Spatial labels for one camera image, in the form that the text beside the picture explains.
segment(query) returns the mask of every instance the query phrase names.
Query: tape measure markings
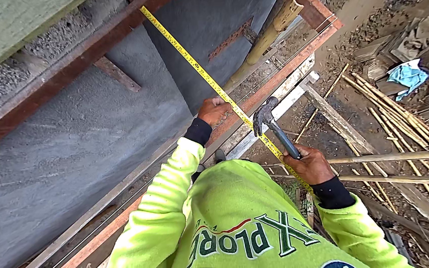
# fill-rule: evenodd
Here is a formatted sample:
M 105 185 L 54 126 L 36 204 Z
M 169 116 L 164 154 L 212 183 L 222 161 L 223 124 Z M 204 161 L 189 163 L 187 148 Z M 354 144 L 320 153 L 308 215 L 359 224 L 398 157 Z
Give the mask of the tape measure markings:
M 163 34 L 163 36 L 175 47 L 183 58 L 188 61 L 191 66 L 203 77 L 203 79 L 218 93 L 218 95 L 225 101 L 231 104 L 233 111 L 249 126 L 253 129 L 253 122 L 249 119 L 247 114 L 231 99 L 231 97 L 218 85 L 218 83 L 201 67 L 201 65 L 185 50 L 185 48 L 165 29 L 165 27 L 146 9 L 145 6 L 140 8 L 140 11 L 147 17 L 147 19 Z M 259 139 L 266 145 L 266 147 L 279 159 L 282 152 L 266 137 L 265 134 L 259 137 Z M 284 164 L 290 174 L 294 175 L 299 182 L 306 188 L 310 193 L 313 193 L 312 188 L 305 181 L 303 181 L 298 174 L 290 166 Z

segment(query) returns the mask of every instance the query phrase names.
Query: blue cloth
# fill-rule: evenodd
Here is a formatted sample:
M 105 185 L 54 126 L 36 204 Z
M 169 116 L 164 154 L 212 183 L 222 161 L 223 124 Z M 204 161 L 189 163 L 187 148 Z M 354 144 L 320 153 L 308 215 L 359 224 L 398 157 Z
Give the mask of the blue cloth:
M 396 101 L 402 100 L 403 97 L 410 94 L 415 88 L 420 86 L 428 78 L 428 74 L 420 69 L 412 68 L 409 64 L 395 67 L 391 70 L 387 82 L 395 82 L 409 87 L 408 91 L 398 93 Z

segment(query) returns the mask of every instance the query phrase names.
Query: logo on shirt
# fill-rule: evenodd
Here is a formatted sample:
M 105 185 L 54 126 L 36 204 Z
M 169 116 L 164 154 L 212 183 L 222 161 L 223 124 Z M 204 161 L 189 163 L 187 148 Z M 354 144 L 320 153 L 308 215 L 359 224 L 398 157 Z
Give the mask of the logo on shirt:
M 291 218 L 300 223 L 305 231 L 303 233 L 289 225 L 287 212 L 277 210 L 277 213 L 277 220 L 269 218 L 267 214 L 263 214 L 254 218 L 258 222 L 254 222 L 251 218 L 248 218 L 235 227 L 220 232 L 216 232 L 216 226 L 209 227 L 206 224 L 199 226 L 200 221 L 198 221 L 195 236 L 191 244 L 192 251 L 189 256 L 189 265 L 187 268 L 193 265 L 196 258 L 204 258 L 213 254 L 237 254 L 242 251 L 247 259 L 256 259 L 263 253 L 274 248 L 268 240 L 264 228 L 274 228 L 278 231 L 279 256 L 281 258 L 296 251 L 296 248 L 291 244 L 291 237 L 302 241 L 306 247 L 320 242 L 312 237 L 312 235 L 319 235 L 305 224 L 296 218 Z M 249 222 L 255 224 L 255 230 L 251 233 L 245 228 L 245 225 Z
M 322 265 L 321 268 L 355 268 L 355 267 L 341 260 L 330 260 L 324 263 L 324 265 Z

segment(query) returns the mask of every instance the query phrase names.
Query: person's left hand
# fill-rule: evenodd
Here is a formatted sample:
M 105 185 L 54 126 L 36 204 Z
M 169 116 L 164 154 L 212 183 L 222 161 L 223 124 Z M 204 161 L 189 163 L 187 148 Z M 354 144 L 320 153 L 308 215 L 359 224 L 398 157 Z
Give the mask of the person's left hand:
M 211 127 L 226 119 L 225 113 L 233 113 L 233 107 L 220 97 L 206 99 L 198 111 L 198 118 L 205 121 Z

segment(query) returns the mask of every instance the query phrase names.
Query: sleeve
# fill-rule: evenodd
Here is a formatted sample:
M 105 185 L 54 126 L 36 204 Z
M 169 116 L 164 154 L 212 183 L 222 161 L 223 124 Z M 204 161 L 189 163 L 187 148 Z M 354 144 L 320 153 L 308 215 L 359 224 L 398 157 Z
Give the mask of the sleeve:
M 205 154 L 201 144 L 182 137 L 160 172 L 130 213 L 108 267 L 156 267 L 175 252 L 185 228 L 182 206 L 191 175 Z
M 370 218 L 360 198 L 341 209 L 326 209 L 316 198 L 322 225 L 340 249 L 372 268 L 411 267 L 395 246 L 384 239 L 382 229 Z

